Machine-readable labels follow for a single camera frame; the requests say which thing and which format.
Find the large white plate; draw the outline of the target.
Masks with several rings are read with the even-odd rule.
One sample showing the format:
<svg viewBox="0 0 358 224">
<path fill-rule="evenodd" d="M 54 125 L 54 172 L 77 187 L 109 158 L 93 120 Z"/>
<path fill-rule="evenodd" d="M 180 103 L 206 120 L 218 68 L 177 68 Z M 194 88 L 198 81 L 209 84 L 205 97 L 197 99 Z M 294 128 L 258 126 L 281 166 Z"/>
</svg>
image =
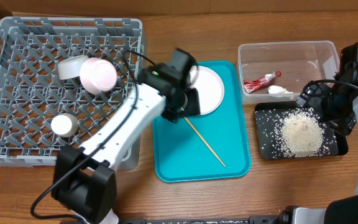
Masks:
<svg viewBox="0 0 358 224">
<path fill-rule="evenodd" d="M 200 115 L 216 110 L 224 98 L 224 84 L 220 76 L 204 66 L 192 66 L 190 70 L 191 87 L 198 91 Z"/>
</svg>

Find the wooden chopstick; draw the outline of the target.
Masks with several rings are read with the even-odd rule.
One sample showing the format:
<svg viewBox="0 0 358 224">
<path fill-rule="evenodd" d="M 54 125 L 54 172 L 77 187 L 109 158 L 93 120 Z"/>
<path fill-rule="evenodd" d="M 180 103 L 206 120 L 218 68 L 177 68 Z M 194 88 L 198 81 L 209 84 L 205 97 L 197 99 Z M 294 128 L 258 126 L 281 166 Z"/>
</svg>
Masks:
<svg viewBox="0 0 358 224">
<path fill-rule="evenodd" d="M 223 167 L 226 167 L 225 163 L 216 154 L 215 150 L 209 145 L 209 143 L 205 140 L 205 138 L 201 135 L 201 133 L 196 129 L 196 127 L 193 125 L 193 123 L 187 117 L 184 117 L 184 120 L 191 127 L 191 129 L 196 133 L 196 135 L 202 140 L 204 145 L 209 149 L 209 151 L 214 155 L 214 157 L 221 163 L 221 165 Z"/>
</svg>

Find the red snack wrapper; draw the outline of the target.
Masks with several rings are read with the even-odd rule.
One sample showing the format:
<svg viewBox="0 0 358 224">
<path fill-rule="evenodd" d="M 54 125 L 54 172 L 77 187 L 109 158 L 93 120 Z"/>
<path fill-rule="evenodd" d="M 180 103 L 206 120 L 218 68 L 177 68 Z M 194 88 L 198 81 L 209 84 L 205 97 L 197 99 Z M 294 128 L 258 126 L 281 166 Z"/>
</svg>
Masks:
<svg viewBox="0 0 358 224">
<path fill-rule="evenodd" d="M 264 75 L 263 77 L 259 78 L 258 80 L 254 81 L 243 81 L 244 89 L 246 93 L 252 93 L 263 86 L 268 85 L 272 80 L 274 80 L 277 77 L 280 77 L 282 75 L 281 71 L 268 73 Z"/>
</svg>

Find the grey shallow bowl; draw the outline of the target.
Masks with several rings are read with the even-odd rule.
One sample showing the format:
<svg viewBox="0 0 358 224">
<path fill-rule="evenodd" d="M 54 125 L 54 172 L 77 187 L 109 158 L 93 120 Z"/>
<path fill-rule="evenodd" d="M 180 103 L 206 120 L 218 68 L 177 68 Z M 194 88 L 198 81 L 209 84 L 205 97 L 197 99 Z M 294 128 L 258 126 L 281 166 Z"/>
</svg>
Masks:
<svg viewBox="0 0 358 224">
<path fill-rule="evenodd" d="M 58 63 L 58 77 L 67 80 L 80 76 L 81 66 L 89 59 L 86 55 L 67 58 Z"/>
</svg>

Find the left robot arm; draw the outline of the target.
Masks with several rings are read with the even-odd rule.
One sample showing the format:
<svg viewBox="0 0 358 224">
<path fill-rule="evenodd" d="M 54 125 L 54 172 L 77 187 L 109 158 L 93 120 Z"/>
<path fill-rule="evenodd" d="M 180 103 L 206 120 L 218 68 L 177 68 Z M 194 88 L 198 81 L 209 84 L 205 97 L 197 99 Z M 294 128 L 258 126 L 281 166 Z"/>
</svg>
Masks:
<svg viewBox="0 0 358 224">
<path fill-rule="evenodd" d="M 116 170 L 141 132 L 157 117 L 177 122 L 199 115 L 200 100 L 190 73 L 195 58 L 176 48 L 168 63 L 153 64 L 136 77 L 133 91 L 107 123 L 78 148 L 66 145 L 57 156 L 51 196 L 79 223 L 117 223 Z"/>
</svg>

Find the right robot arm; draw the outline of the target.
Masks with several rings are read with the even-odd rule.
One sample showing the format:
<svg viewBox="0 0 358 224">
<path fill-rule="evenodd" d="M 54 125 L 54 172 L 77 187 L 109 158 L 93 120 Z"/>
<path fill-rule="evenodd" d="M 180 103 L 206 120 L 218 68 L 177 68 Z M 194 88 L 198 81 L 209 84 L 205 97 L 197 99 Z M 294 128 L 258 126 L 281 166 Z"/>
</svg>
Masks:
<svg viewBox="0 0 358 224">
<path fill-rule="evenodd" d="M 307 83 L 296 103 L 313 108 L 323 122 L 348 134 L 358 125 L 358 42 L 341 50 L 339 71 L 332 80 Z M 358 181 L 355 195 L 337 200 L 327 208 L 288 206 L 278 216 L 278 223 L 358 223 Z"/>
</svg>

